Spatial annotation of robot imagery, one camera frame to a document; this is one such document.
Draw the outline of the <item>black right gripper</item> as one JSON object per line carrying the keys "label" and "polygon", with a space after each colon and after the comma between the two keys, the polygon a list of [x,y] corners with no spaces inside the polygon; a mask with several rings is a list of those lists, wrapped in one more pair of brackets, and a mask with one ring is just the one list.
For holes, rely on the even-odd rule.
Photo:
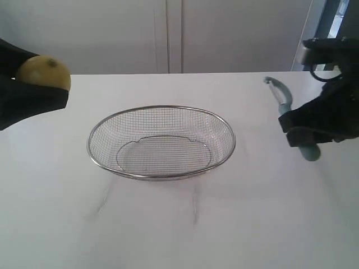
{"label": "black right gripper", "polygon": [[328,65],[340,73],[325,80],[321,96],[278,118],[290,147],[358,137],[358,40],[330,38],[324,44]]}

